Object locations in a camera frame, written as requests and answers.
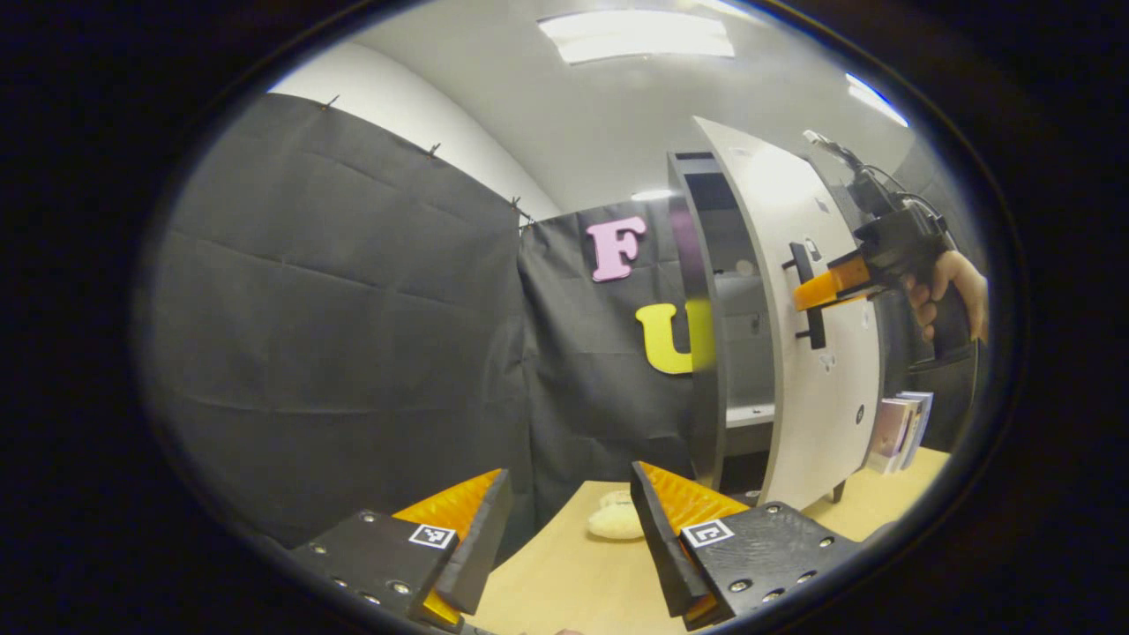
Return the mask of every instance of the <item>fluorescent light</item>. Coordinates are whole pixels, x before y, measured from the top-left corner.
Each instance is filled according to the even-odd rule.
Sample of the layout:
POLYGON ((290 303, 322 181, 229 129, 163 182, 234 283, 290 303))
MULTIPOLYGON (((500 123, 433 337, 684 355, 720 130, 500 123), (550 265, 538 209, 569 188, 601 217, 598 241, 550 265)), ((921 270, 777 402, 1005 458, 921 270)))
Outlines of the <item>fluorescent light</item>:
POLYGON ((724 14, 732 18, 739 18, 745 21, 751 21, 761 25, 764 24, 764 21, 761 20, 760 18, 755 18, 752 15, 750 15, 750 12, 746 9, 742 9, 741 7, 734 7, 729 2, 725 2, 723 0, 694 0, 694 3, 704 7, 707 9, 712 9, 719 14, 724 14))
POLYGON ((633 201, 654 201, 658 199, 668 199, 674 194, 671 190, 647 190, 646 192, 636 192, 631 194, 631 200, 633 201))
POLYGON ((734 56, 725 25, 685 14, 590 11, 549 18, 537 26, 570 64, 659 53, 734 56))
POLYGON ((864 104, 870 106, 872 108, 878 111, 879 113, 896 121, 903 128, 910 127, 910 123, 905 121, 905 119, 902 115, 898 114, 898 111, 895 111, 893 106, 890 105, 890 102, 887 102, 885 97, 879 95, 877 90, 870 88, 866 84, 863 84, 863 81, 859 78, 855 77, 849 72, 847 73, 847 81, 850 82, 850 86, 847 88, 847 92, 850 94, 851 97, 855 97, 859 102, 863 102, 864 104))

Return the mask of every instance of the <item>pink letter f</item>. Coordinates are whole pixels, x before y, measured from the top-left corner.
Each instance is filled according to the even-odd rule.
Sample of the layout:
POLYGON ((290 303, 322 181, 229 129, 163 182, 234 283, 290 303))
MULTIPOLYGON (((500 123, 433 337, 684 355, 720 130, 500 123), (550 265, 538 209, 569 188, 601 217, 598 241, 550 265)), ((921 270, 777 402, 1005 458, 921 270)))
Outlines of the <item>pink letter f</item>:
POLYGON ((631 267, 620 259, 620 254, 634 260, 639 255, 636 234, 642 235, 645 232, 647 224, 638 216, 588 227, 587 233, 596 243, 596 270, 592 272, 592 279, 603 282, 630 276, 631 267), (619 237, 620 232, 623 232, 622 238, 619 237))

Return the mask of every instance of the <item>hand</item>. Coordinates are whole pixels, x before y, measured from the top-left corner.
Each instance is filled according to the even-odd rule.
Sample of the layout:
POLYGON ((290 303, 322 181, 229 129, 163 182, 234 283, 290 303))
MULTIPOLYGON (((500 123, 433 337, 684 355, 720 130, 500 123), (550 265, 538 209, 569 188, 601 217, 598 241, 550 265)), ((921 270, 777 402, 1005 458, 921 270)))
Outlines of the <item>hand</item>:
POLYGON ((910 306, 918 324, 921 325, 921 337, 933 341, 933 322, 937 319, 935 302, 945 297, 948 282, 956 286, 969 311, 969 332, 972 339, 988 339, 988 279, 977 271, 969 259, 955 251, 940 254, 933 267, 933 286, 918 285, 913 276, 907 276, 905 288, 909 290, 910 306))

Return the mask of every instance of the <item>gray fabric backdrop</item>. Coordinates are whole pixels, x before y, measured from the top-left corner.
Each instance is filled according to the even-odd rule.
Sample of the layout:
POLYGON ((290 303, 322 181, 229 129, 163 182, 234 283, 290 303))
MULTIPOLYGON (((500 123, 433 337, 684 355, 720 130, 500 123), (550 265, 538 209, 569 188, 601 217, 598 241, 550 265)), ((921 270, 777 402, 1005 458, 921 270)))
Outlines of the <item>gray fabric backdrop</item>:
MULTIPOLYGON (((940 158, 926 141, 919 139, 893 176, 908 192, 924 197, 945 217, 956 247, 988 275, 972 207, 940 165, 940 158)), ((852 230, 858 228, 865 219, 847 193, 847 188, 842 183, 829 183, 828 189, 843 211, 847 225, 852 230)), ((986 390, 988 377, 983 373, 975 374, 975 364, 971 358, 925 372, 911 372, 914 363, 933 357, 933 347, 921 339, 921 328, 913 320, 909 299, 903 293, 889 293, 873 302, 884 369, 883 395, 894 397, 903 390, 935 393, 929 427, 921 444, 951 452, 968 420, 973 392, 986 390), (980 381, 979 385, 973 385, 973 376, 980 381)))
POLYGON ((229 513, 288 547, 507 467, 516 549, 534 531, 516 227, 405 140, 263 96, 154 259, 159 423, 229 513))
POLYGON ((522 237, 518 267, 539 522, 551 519, 584 480, 627 481, 631 461, 692 477, 685 441, 694 425, 690 375, 666 375, 647 362, 634 318, 645 305, 674 304, 674 346, 690 350, 666 202, 627 202, 539 221, 522 237), (585 230, 631 216, 647 224, 631 275, 594 282, 595 247, 585 230))

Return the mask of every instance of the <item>curved cabinet door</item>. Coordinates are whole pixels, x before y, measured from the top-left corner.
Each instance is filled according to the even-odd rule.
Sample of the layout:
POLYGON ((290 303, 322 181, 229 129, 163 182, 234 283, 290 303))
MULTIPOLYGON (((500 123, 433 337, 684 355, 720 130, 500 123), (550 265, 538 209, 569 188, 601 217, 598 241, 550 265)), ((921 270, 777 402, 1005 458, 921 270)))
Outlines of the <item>curved cabinet door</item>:
POLYGON ((882 385, 874 307, 861 301, 824 310, 823 348, 796 337, 808 320, 791 297, 797 268, 784 268, 793 260, 789 244, 807 245, 819 276, 830 260, 855 250, 850 229, 806 160, 739 130, 694 121, 737 199, 769 301, 776 421, 760 501, 803 510, 866 455, 882 385))

